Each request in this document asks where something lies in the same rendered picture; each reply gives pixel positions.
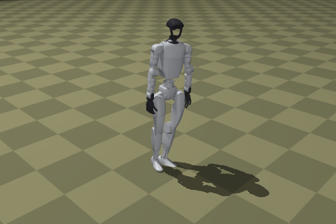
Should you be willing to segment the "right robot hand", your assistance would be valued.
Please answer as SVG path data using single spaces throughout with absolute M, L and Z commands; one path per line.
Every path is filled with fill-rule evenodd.
M 154 106 L 153 100 L 154 100 L 154 93 L 151 94 L 151 98 L 146 98 L 147 102 L 146 102 L 146 110 L 151 113 L 151 114 L 155 114 L 153 108 L 155 109 L 155 111 L 157 111 L 157 109 Z

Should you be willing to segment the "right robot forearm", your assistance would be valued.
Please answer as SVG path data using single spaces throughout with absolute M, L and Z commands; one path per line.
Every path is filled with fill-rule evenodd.
M 152 77 L 152 75 L 153 75 L 153 70 L 149 69 L 149 72 L 148 72 L 148 87 L 147 87 L 147 93 L 146 93 L 147 98 L 151 98 L 151 94 L 154 93 L 154 91 L 155 91 L 156 78 Z

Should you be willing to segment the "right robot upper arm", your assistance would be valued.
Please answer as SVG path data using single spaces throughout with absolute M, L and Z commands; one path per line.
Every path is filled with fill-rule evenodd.
M 151 47 L 151 56 L 150 56 L 150 68 L 153 70 L 153 77 L 157 77 L 159 75 L 159 70 L 156 68 L 159 60 L 159 55 L 163 51 L 163 44 L 154 44 Z

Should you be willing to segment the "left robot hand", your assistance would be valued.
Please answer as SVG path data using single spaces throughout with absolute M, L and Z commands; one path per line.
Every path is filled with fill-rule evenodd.
M 187 108 L 188 105 L 191 105 L 191 96 L 189 94 L 191 92 L 191 87 L 188 89 L 188 92 L 187 91 L 184 92 L 185 92 L 185 106 L 186 106 L 185 108 Z

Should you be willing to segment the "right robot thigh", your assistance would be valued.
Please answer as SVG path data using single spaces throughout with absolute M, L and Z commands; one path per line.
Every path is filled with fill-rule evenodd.
M 153 100 L 154 106 L 158 111 L 154 110 L 153 119 L 154 119 L 154 134 L 163 134 L 163 125 L 164 125 L 164 118 L 165 118 L 165 99 L 163 98 L 163 92 L 158 92 L 154 94 Z

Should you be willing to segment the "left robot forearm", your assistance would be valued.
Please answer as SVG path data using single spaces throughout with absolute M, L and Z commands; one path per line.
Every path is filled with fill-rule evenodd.
M 191 72 L 190 74 L 187 74 L 187 73 L 184 74 L 184 77 L 185 77 L 184 91 L 188 92 L 188 89 L 192 85 L 192 74 L 193 74 L 193 72 Z

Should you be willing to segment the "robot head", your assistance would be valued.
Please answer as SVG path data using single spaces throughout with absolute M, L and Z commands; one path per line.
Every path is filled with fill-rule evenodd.
M 172 42 L 169 42 L 168 40 L 166 41 L 172 44 L 178 44 L 179 42 L 176 40 L 181 36 L 182 29 L 184 27 L 183 23 L 179 19 L 172 18 L 168 20 L 168 22 L 166 23 L 166 26 L 170 28 L 171 35 L 169 36 L 168 40 L 172 40 Z M 173 30 L 176 30 L 176 29 L 180 29 L 179 35 L 173 35 Z

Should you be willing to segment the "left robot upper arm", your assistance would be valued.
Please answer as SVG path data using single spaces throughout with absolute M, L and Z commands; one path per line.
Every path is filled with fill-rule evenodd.
M 184 43 L 185 44 L 185 43 Z M 185 51 L 185 57 L 184 57 L 184 72 L 187 74 L 190 74 L 194 71 L 194 67 L 190 65 L 190 62 L 192 60 L 192 46 L 189 44 L 185 44 L 186 51 Z

